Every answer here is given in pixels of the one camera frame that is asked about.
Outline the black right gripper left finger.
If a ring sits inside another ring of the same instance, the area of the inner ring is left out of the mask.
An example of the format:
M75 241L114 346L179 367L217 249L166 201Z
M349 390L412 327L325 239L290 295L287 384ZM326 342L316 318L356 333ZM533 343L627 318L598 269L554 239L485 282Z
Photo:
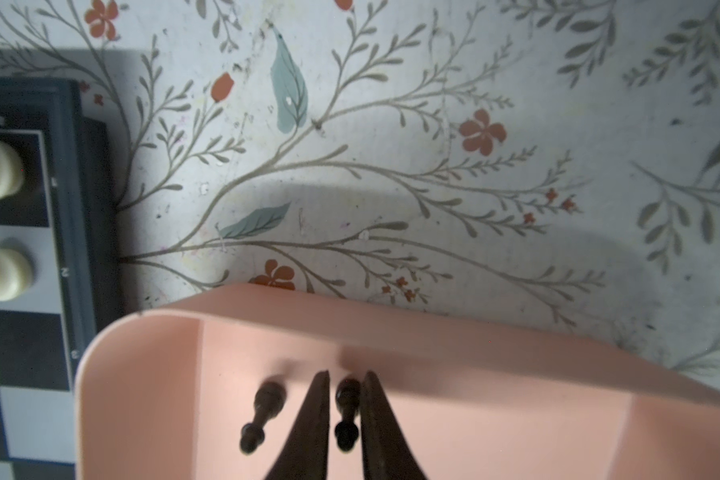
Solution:
M330 375L319 371L266 480L327 478L330 408Z

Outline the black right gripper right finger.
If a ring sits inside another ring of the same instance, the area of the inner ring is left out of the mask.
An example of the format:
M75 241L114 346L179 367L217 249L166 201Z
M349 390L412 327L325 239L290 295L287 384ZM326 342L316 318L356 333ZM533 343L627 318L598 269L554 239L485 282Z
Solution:
M368 371L361 383L360 418L366 480L426 479L373 371Z

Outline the black chess pawn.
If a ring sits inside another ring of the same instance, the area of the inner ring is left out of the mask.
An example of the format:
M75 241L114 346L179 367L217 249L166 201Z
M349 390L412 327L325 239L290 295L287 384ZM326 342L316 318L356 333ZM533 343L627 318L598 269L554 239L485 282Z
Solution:
M345 378L337 386L335 401L341 420L335 426L334 435L338 448L351 452L360 437L355 423L360 407L361 384L357 379Z
M264 382L254 397L254 417L241 429L239 448L243 454L254 453L265 440L264 427L282 411L287 393L278 382Z

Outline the black chess pawn in tray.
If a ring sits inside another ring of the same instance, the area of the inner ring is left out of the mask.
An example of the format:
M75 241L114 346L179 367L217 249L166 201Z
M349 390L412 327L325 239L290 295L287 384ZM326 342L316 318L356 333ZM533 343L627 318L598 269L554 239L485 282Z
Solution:
M254 397L254 417L241 429L239 448L243 454L254 453L265 440L264 427L282 411L287 393L278 382L264 382Z

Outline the black white chess board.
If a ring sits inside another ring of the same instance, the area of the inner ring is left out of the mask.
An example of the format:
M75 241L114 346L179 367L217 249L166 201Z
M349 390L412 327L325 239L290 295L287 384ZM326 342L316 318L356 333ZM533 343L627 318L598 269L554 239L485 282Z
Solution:
M104 123L75 84L0 78L0 479L75 475L75 383L122 313Z

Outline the white pawn on board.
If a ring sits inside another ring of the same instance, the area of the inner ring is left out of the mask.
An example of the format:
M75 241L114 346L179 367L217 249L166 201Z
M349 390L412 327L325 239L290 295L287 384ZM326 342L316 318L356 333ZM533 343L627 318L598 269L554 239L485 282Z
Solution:
M0 301L18 298L31 287L33 279L32 265L22 253L0 248Z

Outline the pink plastic tray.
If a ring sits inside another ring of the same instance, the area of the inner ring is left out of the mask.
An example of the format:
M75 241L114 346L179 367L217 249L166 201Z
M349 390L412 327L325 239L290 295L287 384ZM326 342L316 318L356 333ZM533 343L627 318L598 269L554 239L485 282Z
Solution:
M426 479L720 479L720 392L605 343L252 284L108 326L76 377L81 479L265 479L319 371L375 372ZM246 455L267 381L282 411Z

